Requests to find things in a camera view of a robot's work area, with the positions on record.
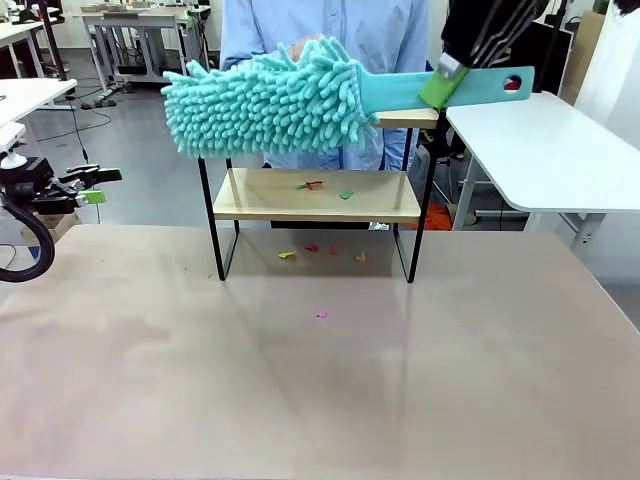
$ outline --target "shirt sleeve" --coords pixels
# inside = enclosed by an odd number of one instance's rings
[[[429,11],[428,0],[413,0],[411,2],[411,12],[409,13],[409,23],[407,30],[400,44],[398,60],[394,73],[423,72],[427,64],[427,15]],[[419,130],[413,129],[411,156],[409,165],[413,158],[413,151],[418,140]],[[407,129],[385,128],[384,154],[385,170],[400,170],[402,168],[402,157],[404,154],[404,144],[407,137]]]
[[[224,0],[220,70],[250,63],[265,50],[251,0]]]

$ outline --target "teal microfiber duster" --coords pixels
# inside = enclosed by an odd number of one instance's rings
[[[370,74],[335,38],[308,41],[297,63],[284,46],[279,52],[280,58],[254,57],[246,69],[206,72],[192,61],[190,77],[165,72],[172,82],[162,89],[167,125],[178,151],[210,158],[323,152],[350,143],[364,148],[365,138],[376,135],[375,112],[425,107],[418,93],[431,73]],[[488,82],[487,73],[499,70],[508,72],[490,74],[496,81]],[[471,71],[448,105],[528,97],[531,85],[523,78],[520,91],[503,98],[502,80],[514,70],[525,77],[517,71],[523,69]],[[530,77],[532,84],[533,69]],[[478,88],[493,83],[498,88],[479,97]]]

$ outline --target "wooden shelf board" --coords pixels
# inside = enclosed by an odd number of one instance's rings
[[[416,110],[396,110],[392,112],[376,113],[380,119],[377,128],[436,128],[438,112],[433,108],[419,108]]]
[[[320,180],[314,190],[297,185]],[[340,192],[351,190],[348,200]],[[220,220],[415,222],[420,206],[405,172],[232,168],[213,206]]]

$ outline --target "black hose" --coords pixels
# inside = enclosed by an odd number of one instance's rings
[[[25,270],[13,271],[0,268],[0,281],[18,283],[33,280],[49,270],[49,267],[53,263],[56,255],[53,238],[49,230],[47,230],[47,227],[31,213],[14,205],[6,198],[3,198],[3,201],[5,210],[16,220],[23,223],[36,236],[38,242],[40,242],[40,256],[34,266]]]

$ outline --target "shelf frame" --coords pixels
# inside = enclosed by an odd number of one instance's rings
[[[407,137],[404,145],[404,154],[402,157],[402,171],[406,172],[409,165],[409,155],[411,152],[411,140],[413,137],[413,129],[407,129]],[[227,170],[233,168],[230,158],[226,159]],[[393,224],[392,231],[395,239],[396,247],[398,249],[398,255],[400,256],[400,263],[402,264],[402,270],[404,272],[407,283],[413,283],[416,276],[416,270],[418,267],[418,258],[420,256],[420,247],[422,245],[422,235],[424,233],[424,225],[427,221],[427,210],[429,208],[429,200],[431,197],[431,190],[433,187],[433,177],[435,175],[437,159],[429,159],[429,167],[427,170],[427,179],[425,182],[424,192],[422,195],[422,201],[420,202],[420,216],[418,217],[418,225],[416,231],[416,237],[413,244],[413,250],[411,258],[407,256],[402,239],[400,238],[400,230],[397,223]],[[218,229],[216,227],[216,216],[213,209],[213,201],[211,198],[211,189],[209,187],[209,176],[207,174],[207,165],[205,159],[198,157],[198,168],[200,170],[200,182],[202,183],[202,193],[204,195],[204,203],[207,210],[207,219],[209,222],[209,231],[211,233],[211,242],[213,243],[213,252],[216,260],[216,267],[218,270],[218,278],[221,281],[226,280],[231,269],[231,262],[233,260],[233,253],[235,252],[236,244],[238,243],[238,236],[240,235],[240,223],[238,220],[233,220],[233,229],[235,234],[231,239],[231,243],[227,248],[224,258],[222,257],[222,250],[220,248],[220,239],[218,236]]]

